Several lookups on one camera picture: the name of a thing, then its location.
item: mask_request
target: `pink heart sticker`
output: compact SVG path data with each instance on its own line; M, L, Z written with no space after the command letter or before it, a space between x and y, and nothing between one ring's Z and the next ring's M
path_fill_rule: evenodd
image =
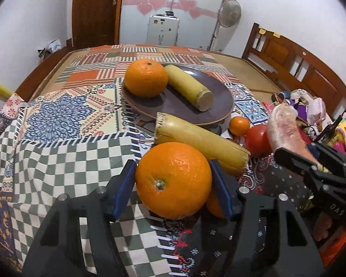
M184 11L189 11L190 8L194 8L197 4L196 0L178 0L179 5Z
M168 0L148 0L148 3L154 6L154 10L157 11L167 5Z
M188 13L193 19L197 19L201 16L201 9L199 7L190 8Z
M154 9L154 6L150 3L140 3L137 5L137 9L139 12L141 12L143 15L148 14L150 11Z

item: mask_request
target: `water heater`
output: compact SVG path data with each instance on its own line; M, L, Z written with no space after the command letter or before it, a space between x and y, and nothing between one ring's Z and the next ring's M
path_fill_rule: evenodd
M146 43L158 46L175 46L178 37L179 18L172 11L152 15L149 19Z

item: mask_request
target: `wooden door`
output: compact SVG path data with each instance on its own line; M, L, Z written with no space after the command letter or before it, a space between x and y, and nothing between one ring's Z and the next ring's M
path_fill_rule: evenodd
M72 29L76 49L114 44L118 0L73 0Z

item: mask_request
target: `wooden bed frame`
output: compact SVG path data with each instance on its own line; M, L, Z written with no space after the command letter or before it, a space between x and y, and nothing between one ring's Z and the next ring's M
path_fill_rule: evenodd
M253 55L260 58L260 63L265 62L267 68L261 68ZM322 98L329 115L335 117L335 111L341 108L346 111L346 86L343 81L323 61L292 40L259 28L259 24L254 23L242 58L279 88L290 91L302 88ZM305 75L300 78L302 68Z
M32 96L39 93L50 80L52 74L59 68L67 59L67 54L74 51L72 39L67 40L67 45L51 54L42 63L35 68L32 73L20 84L15 91L24 101L28 102Z

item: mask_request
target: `orange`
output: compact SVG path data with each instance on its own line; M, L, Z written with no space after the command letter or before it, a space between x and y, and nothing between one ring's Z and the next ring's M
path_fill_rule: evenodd
M211 190L211 170L200 151L180 142L150 149L136 170L141 201L161 217L181 219L197 212Z
M217 217L224 217L224 214L222 213L222 209L219 205L217 195L215 194L214 186L212 187L209 198L205 203L206 208L208 211Z
M250 121L244 117L234 117L230 120L228 129L235 136L244 136L250 129Z
M134 95L153 98L165 90L168 76L164 67L152 59L139 59L132 62L124 77L124 85Z

